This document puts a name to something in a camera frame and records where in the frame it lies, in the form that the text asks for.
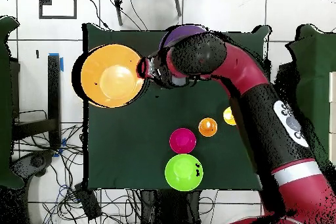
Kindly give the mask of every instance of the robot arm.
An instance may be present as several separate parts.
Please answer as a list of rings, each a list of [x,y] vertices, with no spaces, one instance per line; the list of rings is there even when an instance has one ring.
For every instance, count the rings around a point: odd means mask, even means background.
[[[188,85],[192,78],[218,81],[230,98],[238,131],[261,181],[265,214],[274,215],[272,223],[336,224],[335,194],[300,124],[247,52],[219,34],[205,32],[143,58],[138,74],[168,89]]]

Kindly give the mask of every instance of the white tile floor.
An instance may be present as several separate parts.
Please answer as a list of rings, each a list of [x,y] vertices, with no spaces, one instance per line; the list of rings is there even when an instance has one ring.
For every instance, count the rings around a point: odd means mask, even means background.
[[[137,27],[122,14],[123,26],[117,21],[116,10],[110,0],[93,0],[97,5],[97,13],[103,22],[113,30],[137,30]],[[44,6],[44,15],[72,15],[73,0],[52,0],[51,6]],[[268,47],[268,58],[272,62],[272,80],[276,76],[280,64],[290,62],[291,55],[285,44],[295,37],[297,26],[311,23],[320,30],[329,32],[336,28],[336,0],[184,0],[183,18],[177,16],[174,0],[132,0],[133,6],[149,30],[164,30],[175,24],[202,24],[212,30],[250,32],[255,26],[267,24],[272,28]],[[134,13],[130,0],[123,0],[123,11],[129,15],[141,29],[144,25]],[[97,18],[95,6],[89,0],[77,0],[77,19],[39,19],[38,0],[0,0],[0,16],[8,15],[18,19],[20,26],[9,35],[8,46],[13,57],[21,63],[20,72],[20,111],[47,110],[47,55],[59,53],[64,58],[64,71],[61,72],[62,85],[62,128],[80,125],[83,119],[82,102],[75,95],[71,85],[71,71],[76,58],[81,54],[81,24],[90,22],[104,27]],[[24,114],[21,120],[42,119],[43,113]],[[72,137],[71,144],[81,146],[79,133]],[[20,150],[27,150],[23,141]],[[13,158],[18,158],[19,151]],[[83,162],[82,156],[76,156],[78,164]],[[52,166],[58,174],[61,185],[64,184],[64,164],[60,158],[54,157]],[[74,183],[83,178],[83,166],[72,165]],[[59,186],[52,168],[41,178],[34,177],[29,193],[29,210],[31,224],[42,224],[47,212],[43,202],[51,209],[58,195]],[[125,195],[125,190],[108,190],[108,197],[115,199]],[[201,197],[215,200],[215,190],[205,190]],[[129,213],[125,197],[117,203],[107,206],[109,199],[105,192],[98,192],[103,212],[108,214]],[[211,209],[208,198],[201,199],[201,213]],[[77,216],[82,211],[76,210]],[[227,224],[243,217],[260,215],[261,205],[257,192],[253,191],[220,191],[216,197],[214,213],[202,214],[203,224]],[[73,221],[62,220],[58,224],[74,224]],[[96,224],[87,219],[77,220],[77,224]],[[104,224],[117,224],[107,219]]]

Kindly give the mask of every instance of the small orange cup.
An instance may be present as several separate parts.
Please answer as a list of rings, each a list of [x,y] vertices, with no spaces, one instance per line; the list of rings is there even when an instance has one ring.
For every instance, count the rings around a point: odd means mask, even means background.
[[[205,137],[211,137],[217,132],[217,122],[211,118],[204,118],[198,125],[199,132]]]

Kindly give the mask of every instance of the lime green bowl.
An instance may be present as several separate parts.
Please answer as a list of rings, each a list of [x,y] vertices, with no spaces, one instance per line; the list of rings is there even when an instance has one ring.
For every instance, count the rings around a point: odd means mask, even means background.
[[[176,190],[191,191],[201,183],[203,168],[191,154],[177,154],[165,166],[165,179]]]

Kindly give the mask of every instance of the table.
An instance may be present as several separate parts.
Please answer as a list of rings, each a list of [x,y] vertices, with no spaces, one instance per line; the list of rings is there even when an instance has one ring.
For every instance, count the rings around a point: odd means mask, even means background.
[[[84,43],[88,50],[119,43],[147,56],[158,49],[166,34],[150,32],[107,32],[86,24]],[[226,33],[233,42],[263,55],[268,26],[252,33]],[[194,87],[166,90],[150,83],[134,103],[121,108],[89,105],[89,182],[90,189],[170,189],[164,176],[165,165],[176,155],[169,137],[179,127],[191,129],[197,139],[191,152],[202,164],[204,176],[198,189],[259,190],[260,185],[247,156],[238,130],[224,122],[222,113],[229,107],[224,89],[214,81]],[[212,137],[198,131],[201,119],[218,123]]]

